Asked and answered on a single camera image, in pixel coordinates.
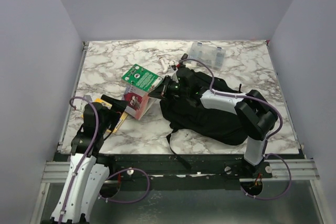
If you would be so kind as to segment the purple red paperback book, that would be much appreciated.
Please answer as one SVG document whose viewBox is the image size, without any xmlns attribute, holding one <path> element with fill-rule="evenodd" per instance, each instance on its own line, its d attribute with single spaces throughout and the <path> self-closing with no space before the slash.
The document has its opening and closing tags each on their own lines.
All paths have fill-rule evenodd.
<svg viewBox="0 0 336 224">
<path fill-rule="evenodd" d="M 155 102 L 148 93 L 132 85 L 127 85 L 122 100 L 127 101 L 126 113 L 140 120 Z"/>
</svg>

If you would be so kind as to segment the green paperback book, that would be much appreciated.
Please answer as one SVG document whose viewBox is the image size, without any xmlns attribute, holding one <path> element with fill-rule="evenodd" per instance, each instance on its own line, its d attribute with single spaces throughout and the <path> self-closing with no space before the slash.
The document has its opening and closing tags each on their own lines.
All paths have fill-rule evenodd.
<svg viewBox="0 0 336 224">
<path fill-rule="evenodd" d="M 122 76 L 122 81 L 142 91 L 150 92 L 161 84 L 163 78 L 138 64 L 134 64 Z"/>
</svg>

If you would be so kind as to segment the black student backpack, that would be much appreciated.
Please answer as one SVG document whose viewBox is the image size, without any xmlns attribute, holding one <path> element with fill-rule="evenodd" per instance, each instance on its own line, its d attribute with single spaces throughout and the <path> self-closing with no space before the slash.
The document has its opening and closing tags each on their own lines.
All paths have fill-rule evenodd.
<svg viewBox="0 0 336 224">
<path fill-rule="evenodd" d="M 212 77 L 202 73 L 181 68 L 177 77 L 188 78 L 191 82 L 190 98 L 160 98 L 163 117 L 170 122 L 175 133 L 178 130 L 192 130 L 202 136 L 210 137 L 227 145 L 240 145 L 247 138 L 237 115 L 218 110 L 207 109 L 199 101 L 200 92 L 206 91 Z"/>
</svg>

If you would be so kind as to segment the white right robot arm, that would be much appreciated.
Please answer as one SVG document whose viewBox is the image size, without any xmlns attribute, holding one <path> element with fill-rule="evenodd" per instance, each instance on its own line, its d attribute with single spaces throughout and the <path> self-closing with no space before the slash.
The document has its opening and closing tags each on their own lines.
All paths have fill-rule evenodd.
<svg viewBox="0 0 336 224">
<path fill-rule="evenodd" d="M 279 118 L 259 91 L 241 93 L 223 79 L 180 68 L 149 97 L 160 100 L 162 115 L 173 132 L 188 129 L 232 146 L 246 141 L 241 171 L 249 178 L 259 174 L 266 138 Z"/>
</svg>

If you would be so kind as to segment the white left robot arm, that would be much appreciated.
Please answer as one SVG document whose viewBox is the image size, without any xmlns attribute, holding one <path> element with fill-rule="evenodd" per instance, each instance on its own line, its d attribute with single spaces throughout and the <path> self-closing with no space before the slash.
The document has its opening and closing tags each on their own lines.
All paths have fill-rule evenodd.
<svg viewBox="0 0 336 224">
<path fill-rule="evenodd" d="M 42 223 L 89 223 L 98 193 L 106 179 L 116 175 L 115 164 L 100 158 L 99 152 L 107 130 L 114 131 L 127 102 L 107 95 L 101 99 L 110 104 L 88 101 L 83 123 L 71 142 L 70 165 L 59 200 Z"/>
</svg>

